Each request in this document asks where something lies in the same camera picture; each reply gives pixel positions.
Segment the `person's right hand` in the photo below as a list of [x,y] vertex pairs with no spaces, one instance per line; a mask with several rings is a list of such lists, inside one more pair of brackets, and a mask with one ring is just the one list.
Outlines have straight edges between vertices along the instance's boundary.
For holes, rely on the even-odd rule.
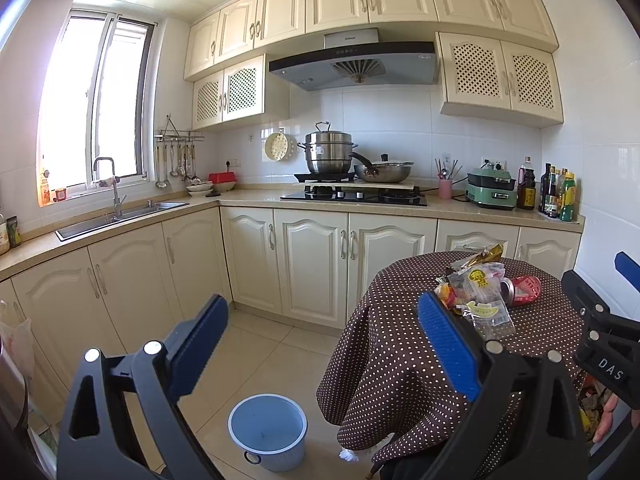
[[613,425],[613,415],[615,409],[617,408],[617,404],[618,396],[616,396],[615,393],[612,393],[604,404],[599,425],[597,426],[597,429],[594,432],[592,438],[593,443],[599,443],[611,431]]

